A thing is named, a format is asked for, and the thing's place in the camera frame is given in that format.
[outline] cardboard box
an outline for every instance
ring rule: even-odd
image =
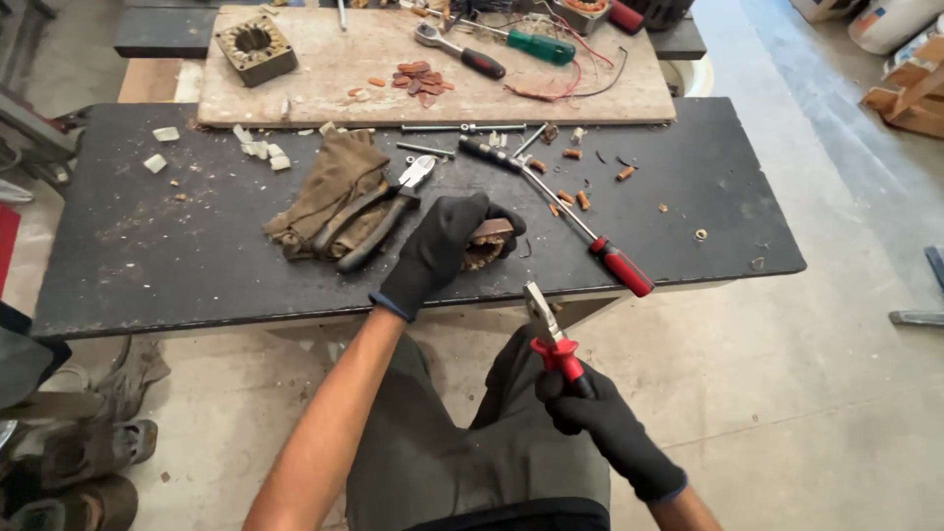
[[[862,0],[790,0],[790,2],[807,22],[820,22],[848,15]]]

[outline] green-handled screwdriver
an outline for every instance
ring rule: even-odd
[[[443,13],[428,8],[413,7],[411,11],[423,16],[427,13],[432,13],[438,17],[443,16]],[[508,47],[521,50],[530,56],[534,56],[539,60],[545,60],[551,64],[556,64],[557,66],[568,64],[574,59],[574,54],[577,53],[577,48],[574,47],[573,44],[552,39],[545,35],[532,35],[524,31],[518,31],[517,29],[502,31],[493,27],[469,22],[465,19],[460,19],[459,23],[493,31],[505,38],[505,43]]]

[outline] person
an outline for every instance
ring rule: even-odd
[[[497,355],[469,428],[452,423],[403,331],[459,274],[472,232],[496,217],[515,236],[526,229],[486,194],[436,200],[371,294],[373,310],[312,397],[244,531],[317,529],[345,483],[352,531],[609,529],[610,466],[660,528],[719,529],[614,383],[584,365],[598,398],[569,396],[563,375],[531,352],[526,327]],[[512,239],[502,257],[514,249]]]

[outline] dark green pants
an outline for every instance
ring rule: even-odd
[[[452,423],[429,362],[396,345],[347,477],[352,531],[397,531],[528,500],[577,496],[610,506],[610,467],[586,433],[554,429],[534,397],[543,365],[527,327],[498,353],[468,429]]]

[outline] wire cutter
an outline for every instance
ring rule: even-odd
[[[390,206],[390,212],[384,216],[377,228],[357,247],[339,260],[336,266],[336,269],[341,273],[349,273],[359,269],[367,262],[371,254],[380,247],[380,244],[387,239],[387,236],[399,223],[400,217],[408,210],[419,206],[420,199],[416,194],[416,188],[432,172],[432,167],[435,164],[436,158],[432,155],[417,157],[399,179],[392,180],[387,176],[376,190],[354,199],[314,236],[312,250],[317,254],[324,255],[331,244],[334,243],[334,240],[355,219],[392,197],[394,202]]]
[[[597,391],[590,384],[590,379],[583,373],[583,366],[574,352],[578,343],[570,340],[557,326],[557,319],[550,311],[548,302],[541,294],[536,283],[526,283],[525,305],[531,316],[531,349],[544,360],[544,370],[558,368],[570,384],[574,393],[585,399],[595,400]]]

